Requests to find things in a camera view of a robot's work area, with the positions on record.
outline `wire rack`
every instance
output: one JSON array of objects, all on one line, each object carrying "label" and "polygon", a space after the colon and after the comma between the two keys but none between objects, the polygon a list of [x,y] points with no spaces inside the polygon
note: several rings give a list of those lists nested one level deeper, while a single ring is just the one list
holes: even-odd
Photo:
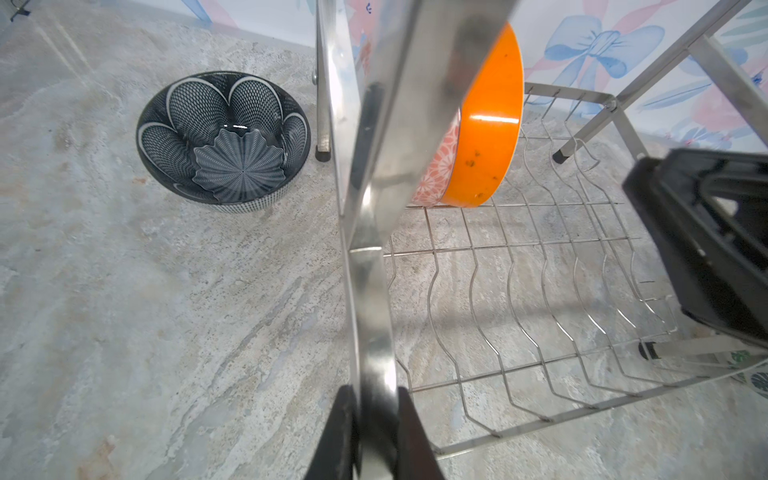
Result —
[{"label": "wire rack", "polygon": [[[492,198],[408,206],[425,146],[439,143],[515,3],[386,2],[362,99],[344,0],[317,4],[316,156],[335,167],[360,478],[391,478],[397,465],[397,385],[447,458],[766,361],[735,369],[667,342],[691,337],[690,325],[678,325],[686,317],[621,189],[648,156],[624,109],[689,54],[754,128],[768,124],[762,94],[710,38],[749,0],[719,0],[618,96],[526,83],[515,156]],[[585,104],[597,114],[581,126]],[[653,359],[654,340],[672,354]]]},{"label": "wire rack", "polygon": [[439,458],[732,374],[641,357],[680,327],[621,192],[631,155],[593,141],[556,165],[582,102],[565,119],[554,104],[527,95],[517,153],[488,202],[408,207],[384,253],[399,383]]}]

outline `floral wallpaper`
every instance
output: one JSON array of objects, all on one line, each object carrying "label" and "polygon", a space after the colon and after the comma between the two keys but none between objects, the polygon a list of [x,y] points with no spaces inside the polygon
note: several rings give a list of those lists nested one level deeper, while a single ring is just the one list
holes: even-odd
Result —
[{"label": "floral wallpaper", "polygon": [[[768,0],[754,0],[717,33],[730,57],[768,94]],[[638,102],[639,118],[665,122],[652,133],[691,147],[764,151],[733,105],[691,57]]]},{"label": "floral wallpaper", "polygon": [[[133,1],[185,12],[204,25],[230,31],[250,31],[307,46],[315,42],[316,0]],[[376,42],[377,14],[385,1],[345,0],[361,89]],[[716,2],[523,0],[510,23],[521,46],[526,80],[616,94]],[[768,0],[753,0],[716,37],[768,93]],[[589,118],[597,111],[597,106],[583,104],[576,113]],[[639,131],[671,141],[726,150],[766,150],[691,58],[627,112]]]}]

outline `black and white bowl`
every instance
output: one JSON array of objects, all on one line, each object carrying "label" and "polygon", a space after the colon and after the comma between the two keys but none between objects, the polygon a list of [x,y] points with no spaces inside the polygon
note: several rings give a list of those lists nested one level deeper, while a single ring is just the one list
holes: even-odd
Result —
[{"label": "black and white bowl", "polygon": [[285,195],[310,152],[310,126],[272,82],[214,71],[155,95],[139,117],[136,145],[168,190],[213,210],[249,212]]}]

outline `bowl rim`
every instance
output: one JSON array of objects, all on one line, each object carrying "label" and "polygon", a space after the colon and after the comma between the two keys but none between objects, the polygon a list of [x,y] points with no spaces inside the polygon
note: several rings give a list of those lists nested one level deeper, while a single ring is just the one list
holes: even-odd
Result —
[{"label": "bowl rim", "polygon": [[[138,134],[137,133],[138,133],[138,130],[141,128],[141,126],[146,123],[145,121],[142,121],[142,118],[144,118],[145,114],[147,113],[147,109],[149,109],[152,106],[152,104],[154,103],[155,98],[157,98],[158,95],[163,94],[164,92],[167,93],[168,88],[170,88],[172,85],[174,85],[174,84],[176,84],[176,83],[178,83],[180,81],[183,81],[183,80],[185,80],[187,78],[200,78],[202,80],[205,80],[205,76],[210,76],[210,75],[214,75],[214,74],[230,74],[230,75],[239,75],[241,77],[255,77],[255,78],[259,78],[260,80],[263,80],[263,81],[267,82],[269,85],[272,86],[272,88],[275,89],[275,91],[278,94],[284,95],[286,98],[289,98],[296,105],[296,107],[298,108],[297,113],[299,113],[301,118],[304,120],[304,124],[306,125],[306,139],[307,139],[307,142],[304,144],[304,151],[302,152],[301,161],[299,162],[299,164],[298,164],[298,166],[296,168],[296,171],[294,171],[291,175],[286,175],[286,179],[285,180],[283,180],[282,182],[277,184],[272,190],[270,190],[266,194],[264,194],[264,195],[262,195],[260,197],[255,197],[255,198],[252,198],[250,200],[246,200],[244,202],[224,203],[224,202],[220,202],[218,200],[210,200],[210,199],[195,197],[193,195],[186,194],[186,193],[184,193],[183,191],[181,191],[181,190],[179,190],[177,188],[172,188],[172,186],[175,185],[177,182],[174,181],[174,179],[168,177],[168,175],[165,174],[165,172],[163,172],[162,170],[157,168],[148,158],[146,158],[146,156],[144,155],[144,152],[141,151],[141,147],[139,146],[139,139],[138,139]],[[299,172],[304,167],[304,164],[306,163],[306,159],[310,155],[310,146],[312,144],[312,130],[310,128],[310,121],[306,118],[306,114],[304,113],[304,109],[301,108],[301,105],[299,104],[299,102],[296,101],[296,99],[291,94],[289,94],[287,91],[285,91],[279,85],[274,84],[272,81],[270,81],[270,80],[268,80],[268,79],[266,79],[264,77],[261,77],[259,75],[249,74],[249,73],[242,72],[242,71],[212,70],[212,71],[203,71],[203,72],[199,72],[199,73],[196,73],[196,74],[187,75],[186,77],[178,78],[177,80],[174,80],[174,81],[172,81],[169,84],[166,84],[156,94],[152,95],[152,98],[150,98],[150,100],[147,102],[147,104],[144,106],[144,108],[141,110],[141,113],[139,114],[139,118],[138,118],[138,121],[137,121],[137,124],[136,124],[136,129],[134,131],[134,142],[136,143],[136,150],[137,150],[137,152],[139,154],[139,158],[141,159],[141,163],[144,164],[144,167],[147,169],[147,171],[149,171],[150,175],[152,175],[152,177],[154,177],[154,179],[157,180],[157,182],[160,183],[163,187],[165,187],[169,191],[173,192],[174,194],[179,195],[180,197],[183,197],[183,198],[185,198],[187,200],[192,200],[193,202],[198,202],[200,204],[208,204],[208,205],[243,205],[243,204],[248,204],[250,202],[253,202],[255,200],[259,200],[259,199],[264,198],[264,197],[266,197],[268,195],[271,195],[272,193],[277,192],[279,189],[285,187],[287,184],[289,184],[291,181],[293,181],[293,179],[299,174]]]}]

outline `rack leg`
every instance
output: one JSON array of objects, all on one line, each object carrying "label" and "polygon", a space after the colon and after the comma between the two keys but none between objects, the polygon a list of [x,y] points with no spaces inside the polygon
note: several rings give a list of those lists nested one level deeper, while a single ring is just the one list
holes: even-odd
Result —
[{"label": "rack leg", "polygon": [[592,139],[592,137],[599,134],[600,131],[610,122],[611,113],[604,108],[599,114],[595,115],[592,120],[589,120],[589,122],[578,132],[576,132],[574,137],[570,139],[565,145],[563,145],[560,150],[556,151],[552,155],[552,160],[554,160],[556,164],[562,164],[570,156],[576,153],[576,150],[578,149],[576,142],[577,140],[588,142]]},{"label": "rack leg", "polygon": [[315,44],[317,69],[313,75],[313,83],[317,85],[317,146],[315,147],[315,158],[318,161],[327,162],[331,159],[331,106],[328,98],[326,65],[325,60],[323,59],[323,40],[320,35],[320,18],[319,15],[315,16],[317,18],[315,25],[317,31]]}]

